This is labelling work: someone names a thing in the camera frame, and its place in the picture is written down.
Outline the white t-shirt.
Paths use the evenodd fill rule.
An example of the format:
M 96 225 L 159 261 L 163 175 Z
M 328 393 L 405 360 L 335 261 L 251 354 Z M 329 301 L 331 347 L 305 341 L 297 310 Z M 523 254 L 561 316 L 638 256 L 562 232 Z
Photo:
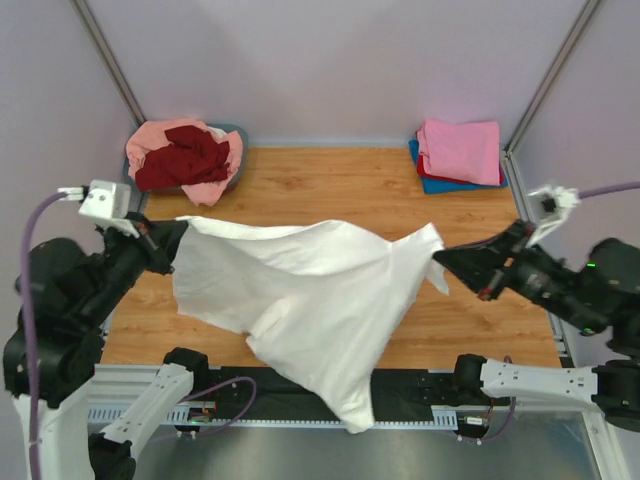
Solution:
M 424 282 L 448 292 L 432 224 L 388 241 L 354 224 L 256 227 L 190 216 L 173 263 L 181 315 L 242 334 L 352 434 L 374 423 L 371 376 Z

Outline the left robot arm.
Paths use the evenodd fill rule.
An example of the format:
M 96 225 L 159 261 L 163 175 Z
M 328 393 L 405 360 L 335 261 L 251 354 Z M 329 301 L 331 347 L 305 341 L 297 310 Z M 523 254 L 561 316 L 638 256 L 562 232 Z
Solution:
M 16 284 L 23 305 L 3 351 L 6 390 L 25 436 L 30 479 L 131 479 L 137 459 L 173 406 L 199 401 L 211 378 L 205 354 L 176 347 L 129 409 L 87 431 L 88 393 L 104 347 L 102 325 L 146 271 L 173 272 L 186 221 L 151 222 L 130 213 L 128 236 L 102 227 L 101 253 L 69 238 L 21 252 Z

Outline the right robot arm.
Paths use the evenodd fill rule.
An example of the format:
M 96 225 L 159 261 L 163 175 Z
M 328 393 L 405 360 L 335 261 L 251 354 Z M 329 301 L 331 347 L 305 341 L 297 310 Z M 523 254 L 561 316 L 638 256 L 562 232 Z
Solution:
M 639 250 L 606 238 L 578 271 L 533 242 L 534 225 L 517 220 L 486 240 L 445 248 L 434 260 L 482 301 L 506 290 L 545 310 L 565 359 L 558 368 L 518 365 L 481 355 L 456 360 L 450 390 L 470 404 L 482 395 L 518 397 L 600 412 L 609 424 L 639 429 Z M 579 367 L 567 335 L 610 335 L 614 360 Z

